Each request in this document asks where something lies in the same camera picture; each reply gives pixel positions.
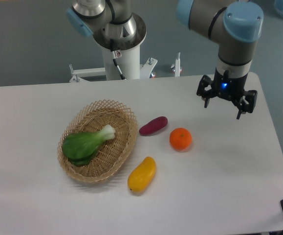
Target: toy fruit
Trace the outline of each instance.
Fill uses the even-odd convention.
[[[185,128],[176,128],[170,134],[170,144],[176,150],[183,150],[192,143],[191,133]]]
[[[141,127],[139,130],[139,133],[144,136],[153,134],[154,132],[157,132],[158,130],[165,127],[167,123],[168,123],[168,120],[166,117],[164,116],[157,117],[151,120],[150,122],[148,122],[143,127]]]
[[[134,192],[142,192],[152,181],[155,172],[155,160],[152,157],[146,157],[129,175],[127,180],[128,187]]]

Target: blue joint cap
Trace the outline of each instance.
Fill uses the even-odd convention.
[[[176,9],[176,18],[189,28],[189,18],[194,0],[179,0]]]
[[[90,28],[76,15],[76,13],[69,8],[66,11],[66,16],[73,27],[84,37],[89,37],[93,34]]]
[[[264,13],[253,2],[237,1],[230,4],[224,15],[224,27],[235,39],[252,43],[261,36]]]

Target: bok choy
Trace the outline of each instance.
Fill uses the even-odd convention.
[[[115,130],[110,125],[96,132],[72,133],[63,140],[62,151],[74,165],[87,165],[97,155],[101,145],[114,137]]]

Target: blue indicator light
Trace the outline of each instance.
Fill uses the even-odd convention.
[[[227,87],[227,83],[222,83],[221,87],[225,89]]]

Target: orange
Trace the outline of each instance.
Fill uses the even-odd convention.
[[[170,144],[176,150],[183,150],[192,143],[192,136],[185,128],[176,128],[170,134]]]

